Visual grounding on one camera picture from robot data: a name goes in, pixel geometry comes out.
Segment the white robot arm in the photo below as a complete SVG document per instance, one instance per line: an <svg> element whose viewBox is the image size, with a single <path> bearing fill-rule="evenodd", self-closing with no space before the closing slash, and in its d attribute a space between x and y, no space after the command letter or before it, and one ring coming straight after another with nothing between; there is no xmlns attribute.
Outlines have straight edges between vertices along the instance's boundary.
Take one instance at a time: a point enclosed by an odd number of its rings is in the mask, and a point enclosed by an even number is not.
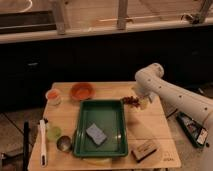
<svg viewBox="0 0 213 171"><path fill-rule="evenodd" d="M135 94L144 97L155 93L206 128L209 146L203 150L198 171L213 171L213 99L164 81L163 75L164 68L159 63L138 70Z"/></svg>

